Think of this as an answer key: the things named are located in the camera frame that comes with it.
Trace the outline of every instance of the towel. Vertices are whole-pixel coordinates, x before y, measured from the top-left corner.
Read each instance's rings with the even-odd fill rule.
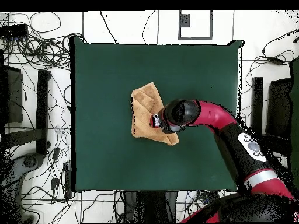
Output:
[[[151,116],[157,114],[163,107],[163,102],[153,82],[135,89],[131,94],[133,137],[148,138],[168,145],[178,144],[179,138],[176,133],[165,134],[161,128],[153,128],[149,125]]]

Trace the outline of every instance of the silver band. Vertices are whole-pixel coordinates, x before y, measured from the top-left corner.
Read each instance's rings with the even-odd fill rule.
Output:
[[[279,179],[277,174],[273,170],[267,170],[267,171],[262,171],[260,173],[257,173],[253,176],[251,176],[249,179],[247,179],[244,182],[244,186],[246,187],[254,187],[258,185],[259,183],[272,180],[272,179]]]

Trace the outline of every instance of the folded cloth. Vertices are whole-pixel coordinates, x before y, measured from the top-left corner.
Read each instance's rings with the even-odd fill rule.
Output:
[[[153,82],[135,89],[131,94],[132,135],[136,138],[148,138],[168,145],[176,145],[179,138],[176,133],[165,134],[161,128],[150,126],[150,118],[163,108],[160,98]]]

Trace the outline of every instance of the cord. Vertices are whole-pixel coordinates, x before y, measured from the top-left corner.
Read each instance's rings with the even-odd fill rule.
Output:
[[[100,11],[100,15],[101,15],[101,17],[102,17],[102,19],[103,19],[103,21],[104,21],[104,24],[105,24],[105,26],[106,26],[108,32],[110,33],[111,37],[113,38],[114,43],[117,44],[117,40],[116,40],[116,39],[114,38],[114,36],[111,34],[111,31],[110,31],[110,29],[108,28],[108,25],[107,25],[107,23],[106,23],[106,20],[105,20],[105,18],[104,18],[104,16],[103,16],[102,11]]]
[[[147,22],[148,22],[148,20],[150,19],[150,17],[151,17],[155,12],[156,12],[156,11],[153,11],[153,13],[148,17]],[[144,40],[143,35],[144,35],[145,27],[147,26],[147,22],[145,23],[144,28],[143,28],[143,31],[142,31],[142,39],[143,39],[143,41],[144,41],[145,44],[146,44],[146,42],[145,42],[145,40]]]
[[[37,12],[37,13],[34,13],[33,15],[31,15],[31,17],[30,17],[30,19],[29,19],[30,26],[32,26],[32,18],[33,18],[35,15],[38,15],[38,14],[40,14],[40,13],[45,13],[45,12]],[[52,30],[48,30],[48,31],[36,31],[36,32],[38,32],[38,33],[49,33],[49,32],[55,31],[55,30],[57,30],[57,29],[59,29],[59,28],[61,27],[61,20],[60,20],[59,16],[56,15],[54,12],[50,12],[50,13],[52,13],[53,15],[55,15],[55,16],[58,18],[58,20],[59,20],[59,26],[56,27],[55,29],[52,29]]]
[[[25,111],[25,113],[27,114],[28,119],[29,119],[29,121],[30,121],[30,123],[31,123],[31,126],[32,126],[33,130],[35,130],[35,127],[33,126],[33,123],[32,123],[32,121],[31,121],[31,118],[29,117],[29,114],[28,114],[28,112],[26,111],[26,109],[25,109],[23,106],[21,106],[20,104],[18,104],[17,102],[13,101],[13,100],[9,100],[9,101],[12,102],[13,104],[16,104],[17,106],[19,106],[20,108],[22,108],[22,109]]]
[[[114,193],[111,193],[111,194],[105,194],[105,193],[98,194],[96,196],[95,200],[93,201],[93,203],[89,207],[87,207],[86,209],[83,210],[83,213],[82,213],[82,222],[81,223],[83,223],[83,221],[84,221],[84,212],[87,211],[88,209],[90,209],[95,204],[95,202],[96,202],[96,200],[97,200],[98,197],[103,196],[103,195],[105,195],[105,196],[111,196],[111,195],[114,195]]]
[[[71,86],[71,85],[68,85],[68,86],[64,89],[64,91],[63,91],[63,99],[64,99],[64,101],[67,102],[68,104],[71,104],[71,102],[69,102],[69,101],[65,98],[65,91],[67,91],[67,89],[68,89],[70,86]]]
[[[264,46],[264,48],[263,48],[263,50],[262,50],[263,55],[264,55],[267,59],[269,59],[269,60],[271,60],[272,58],[275,58],[275,57],[267,57],[267,56],[265,55],[266,46],[268,46],[270,43],[272,43],[272,42],[274,42],[274,41],[276,41],[276,40],[283,39],[283,38],[285,38],[285,37],[287,37],[287,36],[289,36],[289,35],[291,35],[291,34],[297,33],[297,32],[299,32],[299,29],[295,29],[295,30],[293,30],[293,31],[290,31],[290,32],[288,32],[288,33],[285,33],[285,34],[281,35],[280,37],[275,38],[274,40],[271,40],[270,42],[268,42],[268,43]]]

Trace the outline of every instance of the black cable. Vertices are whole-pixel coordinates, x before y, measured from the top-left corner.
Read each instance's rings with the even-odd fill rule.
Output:
[[[148,20],[150,19],[150,17],[151,17],[155,12],[156,12],[156,11],[153,11],[153,13],[148,17],[147,22],[148,22]],[[144,28],[143,28],[143,31],[142,31],[142,38],[143,38],[143,34],[144,34],[145,27],[147,26],[147,22],[145,23]]]
[[[35,212],[35,211],[30,211],[29,209],[25,209],[24,207],[21,207],[21,208],[22,208],[24,211],[28,211],[28,212],[30,212],[30,213],[34,213],[34,214],[38,215],[39,218],[38,218],[37,222],[35,223],[35,224],[38,224],[38,222],[39,222],[39,220],[40,220],[40,214],[39,214],[39,213],[37,213],[37,212]]]
[[[16,104],[17,106],[19,106],[20,108],[22,108],[22,109],[26,112],[26,114],[27,114],[27,116],[28,116],[28,119],[29,119],[29,121],[30,121],[30,123],[31,123],[31,126],[32,126],[32,128],[33,128],[33,130],[35,130],[35,128],[34,128],[34,126],[33,126],[33,123],[32,123],[32,121],[31,121],[31,118],[29,117],[29,114],[28,114],[28,112],[26,111],[26,109],[25,109],[23,106],[21,106],[20,104],[18,104],[17,102],[13,101],[13,100],[9,100],[9,101],[12,102],[13,104]]]
[[[299,32],[299,29],[295,29],[295,30],[293,30],[293,31],[290,31],[290,32],[288,32],[288,33],[285,33],[285,34],[281,35],[280,37],[275,38],[274,40],[271,40],[270,42],[268,42],[268,43],[264,46],[264,48],[263,48],[263,50],[262,50],[263,55],[264,55],[266,58],[268,58],[269,60],[270,60],[271,58],[275,58],[275,57],[267,57],[267,56],[265,55],[266,46],[268,46],[270,43],[272,43],[272,42],[274,42],[274,41],[276,41],[276,40],[283,39],[283,38],[285,38],[285,37],[287,37],[287,36],[289,36],[289,35],[291,35],[291,34],[297,33],[297,32]]]
[[[71,85],[68,85],[64,91],[63,91],[63,99],[68,103],[68,104],[71,104],[71,102],[69,102],[66,98],[65,98],[65,91],[67,91],[67,89],[70,87]]]
[[[92,203],[89,207],[87,207],[86,209],[83,210],[83,212],[82,212],[82,222],[81,222],[81,223],[83,223],[83,221],[84,221],[84,212],[87,211],[88,209],[90,209],[90,208],[94,205],[94,203],[96,202],[96,199],[97,199],[98,197],[103,196],[103,195],[105,195],[105,196],[111,196],[111,195],[113,195],[113,194],[114,194],[114,193],[111,193],[111,194],[105,194],[105,193],[98,194],[98,195],[96,196],[95,200],[93,201],[93,203]]]
[[[63,215],[61,215],[61,217],[64,216],[64,215],[68,212],[68,210],[70,209],[72,203],[71,203],[70,205],[67,205],[67,206],[63,207],[63,209],[59,211],[59,213],[53,218],[52,222],[49,223],[49,224],[53,224],[54,222],[58,221],[58,219],[55,220],[55,218],[56,218],[61,212],[63,212],[63,210],[64,210],[65,208],[68,208],[67,211],[66,211]]]
[[[45,12],[37,12],[37,13],[34,13],[33,15],[31,15],[31,17],[30,17],[30,19],[29,19],[30,26],[32,26],[32,17],[35,16],[35,15],[38,15],[38,14],[40,14],[40,13],[45,13]],[[52,29],[52,30],[49,30],[49,31],[36,31],[36,32],[38,32],[38,33],[49,33],[49,32],[55,31],[55,30],[57,30],[57,29],[59,29],[59,28],[61,27],[61,20],[60,20],[59,16],[56,15],[56,14],[55,14],[54,12],[52,12],[52,11],[51,11],[50,13],[52,13],[53,15],[55,15],[55,16],[58,18],[58,20],[59,20],[59,26],[56,27],[55,29]]]
[[[107,23],[106,23],[106,20],[105,20],[103,14],[102,14],[102,11],[100,11],[100,15],[101,15],[101,17],[102,17],[102,19],[103,19],[103,21],[104,21],[104,23],[105,23],[105,26],[106,26],[108,32],[110,33],[111,37],[113,38],[114,43],[116,44],[116,43],[117,43],[117,40],[116,40],[116,39],[114,38],[114,36],[111,34],[110,29],[108,28],[108,25],[107,25]]]

